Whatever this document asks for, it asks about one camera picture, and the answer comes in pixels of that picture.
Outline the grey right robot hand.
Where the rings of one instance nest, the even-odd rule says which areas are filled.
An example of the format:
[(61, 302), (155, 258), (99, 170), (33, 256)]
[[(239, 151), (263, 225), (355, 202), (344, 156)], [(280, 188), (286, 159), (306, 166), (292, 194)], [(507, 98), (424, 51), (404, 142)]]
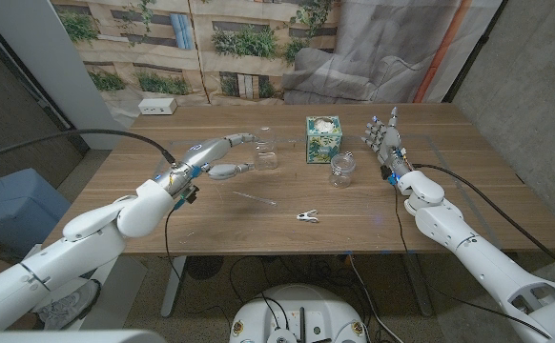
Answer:
[(364, 136), (361, 137), (377, 155), (381, 177), (392, 185), (396, 185), (402, 176), (412, 171), (412, 167), (405, 161), (401, 137), (396, 128), (397, 122), (398, 108), (394, 107), (387, 125), (374, 116), (373, 122), (366, 125)]

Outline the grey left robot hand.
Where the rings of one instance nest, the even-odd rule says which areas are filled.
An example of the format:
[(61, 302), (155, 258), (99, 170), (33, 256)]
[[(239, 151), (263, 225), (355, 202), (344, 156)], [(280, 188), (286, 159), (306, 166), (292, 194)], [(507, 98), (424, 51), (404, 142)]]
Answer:
[(210, 139), (189, 148), (183, 159), (160, 174), (155, 182), (167, 193), (176, 196), (185, 190), (192, 180), (207, 172), (214, 180), (223, 180), (236, 176), (239, 173), (253, 170), (253, 163), (221, 164), (210, 163), (224, 157), (234, 146), (242, 143), (257, 141), (251, 133), (237, 133), (220, 138)]

